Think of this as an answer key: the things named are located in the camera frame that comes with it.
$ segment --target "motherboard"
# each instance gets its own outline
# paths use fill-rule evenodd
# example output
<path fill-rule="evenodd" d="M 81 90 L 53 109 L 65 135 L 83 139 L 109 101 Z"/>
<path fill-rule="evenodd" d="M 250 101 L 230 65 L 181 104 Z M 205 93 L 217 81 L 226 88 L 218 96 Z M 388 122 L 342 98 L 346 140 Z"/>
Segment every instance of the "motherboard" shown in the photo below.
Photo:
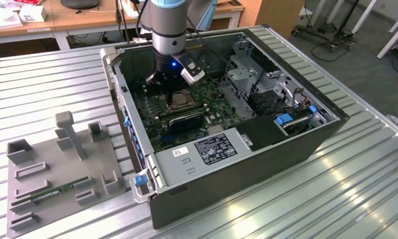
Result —
<path fill-rule="evenodd" d="M 239 122 L 219 84 L 219 79 L 206 78 L 190 87 L 181 85 L 170 103 L 158 87 L 137 87 L 133 99 L 157 152 L 218 133 Z"/>

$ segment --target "caster wheel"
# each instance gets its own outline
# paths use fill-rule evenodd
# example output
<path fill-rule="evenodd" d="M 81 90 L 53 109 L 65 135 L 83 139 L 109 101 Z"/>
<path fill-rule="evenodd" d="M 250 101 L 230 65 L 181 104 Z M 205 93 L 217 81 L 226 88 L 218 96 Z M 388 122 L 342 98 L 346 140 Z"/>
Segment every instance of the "caster wheel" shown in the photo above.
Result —
<path fill-rule="evenodd" d="M 294 36 L 299 35 L 299 30 L 298 29 L 294 29 L 292 33 L 291 33 Z"/>
<path fill-rule="evenodd" d="M 330 51 L 334 52 L 336 50 L 336 45 L 330 45 Z"/>
<path fill-rule="evenodd" d="M 348 50 L 352 48 L 352 45 L 354 45 L 354 42 L 351 41 L 351 42 L 347 44 L 347 49 L 348 49 Z"/>

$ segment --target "slotted aluminum surface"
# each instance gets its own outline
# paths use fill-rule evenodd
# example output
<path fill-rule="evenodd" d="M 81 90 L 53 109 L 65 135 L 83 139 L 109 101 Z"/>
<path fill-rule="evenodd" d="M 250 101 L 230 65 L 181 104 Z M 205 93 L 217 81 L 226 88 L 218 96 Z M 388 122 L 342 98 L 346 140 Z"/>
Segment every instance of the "slotted aluminum surface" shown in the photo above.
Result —
<path fill-rule="evenodd" d="M 304 162 L 157 231 L 127 191 L 19 238 L 398 238 L 398 128 L 272 30 L 250 30 L 351 116 L 338 134 Z M 0 59 L 0 238 L 5 143 L 53 138 L 57 112 L 73 112 L 77 131 L 107 126 L 125 181 L 133 173 L 98 50 Z"/>

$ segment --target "power supply label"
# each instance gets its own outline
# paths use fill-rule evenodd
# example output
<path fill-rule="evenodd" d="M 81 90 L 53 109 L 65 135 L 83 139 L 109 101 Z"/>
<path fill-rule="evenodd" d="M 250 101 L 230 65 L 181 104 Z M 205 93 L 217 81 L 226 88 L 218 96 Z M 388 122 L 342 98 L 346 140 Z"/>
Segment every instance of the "power supply label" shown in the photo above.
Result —
<path fill-rule="evenodd" d="M 223 133 L 194 143 L 194 146 L 203 163 L 207 165 L 236 155 L 235 149 Z"/>

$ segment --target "computer case side wall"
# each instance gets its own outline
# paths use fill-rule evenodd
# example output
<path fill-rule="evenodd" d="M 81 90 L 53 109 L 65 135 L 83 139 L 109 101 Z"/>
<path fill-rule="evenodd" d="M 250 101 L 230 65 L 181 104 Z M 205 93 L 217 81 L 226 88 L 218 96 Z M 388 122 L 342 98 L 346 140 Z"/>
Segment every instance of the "computer case side wall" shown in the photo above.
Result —
<path fill-rule="evenodd" d="M 153 228 L 166 226 L 304 161 L 344 123 L 346 119 L 332 122 L 230 167 L 159 194 L 149 201 Z"/>

